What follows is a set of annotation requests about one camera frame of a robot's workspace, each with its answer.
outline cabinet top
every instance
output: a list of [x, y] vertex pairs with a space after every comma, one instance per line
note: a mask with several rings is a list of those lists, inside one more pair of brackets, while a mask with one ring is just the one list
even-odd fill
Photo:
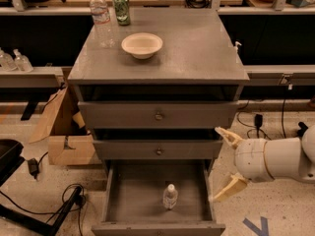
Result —
[[[72, 84], [241, 84], [248, 76], [216, 11], [184, 8], [131, 8], [131, 24], [119, 26], [110, 10], [115, 46], [102, 48], [95, 29], [72, 71]], [[163, 41], [153, 57], [138, 60], [122, 40], [148, 32]]]

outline blue tape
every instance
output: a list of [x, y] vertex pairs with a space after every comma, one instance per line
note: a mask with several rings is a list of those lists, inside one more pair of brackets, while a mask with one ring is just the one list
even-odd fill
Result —
[[246, 217], [243, 223], [251, 229], [254, 233], [258, 236], [269, 236], [269, 229], [268, 229], [268, 220], [266, 217], [261, 216], [260, 221], [262, 224], [262, 229], [259, 229], [256, 225], [254, 225], [251, 221], [249, 221]]

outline can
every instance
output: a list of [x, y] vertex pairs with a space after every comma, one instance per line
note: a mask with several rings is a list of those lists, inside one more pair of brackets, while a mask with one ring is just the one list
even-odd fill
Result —
[[129, 0], [113, 0], [116, 19], [120, 26], [130, 25]]

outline plastic bottle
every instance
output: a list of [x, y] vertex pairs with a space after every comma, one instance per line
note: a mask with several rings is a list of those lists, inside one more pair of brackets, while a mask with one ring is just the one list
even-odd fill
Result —
[[163, 193], [163, 204], [167, 209], [173, 209], [177, 203], [178, 191], [175, 186], [170, 184]]
[[96, 36], [100, 46], [112, 47], [115, 42], [106, 1], [90, 0], [90, 9], [94, 21]]
[[14, 54], [16, 55], [15, 63], [18, 66], [21, 72], [31, 72], [33, 70], [32, 64], [30, 63], [27, 56], [22, 55], [18, 49], [13, 50]]
[[14, 62], [11, 55], [8, 53], [5, 53], [1, 48], [0, 48], [0, 65], [4, 71], [12, 71], [12, 70], [17, 69], [17, 65]]

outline drawer knob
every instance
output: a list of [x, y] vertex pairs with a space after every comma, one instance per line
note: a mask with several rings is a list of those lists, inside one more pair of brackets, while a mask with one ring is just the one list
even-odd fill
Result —
[[158, 148], [157, 151], [156, 151], [157, 155], [162, 155], [163, 154], [163, 150]]
[[160, 121], [160, 120], [162, 120], [163, 118], [164, 118], [164, 116], [163, 116], [161, 113], [159, 113], [159, 112], [156, 113], [156, 120], [157, 120], [157, 121]]

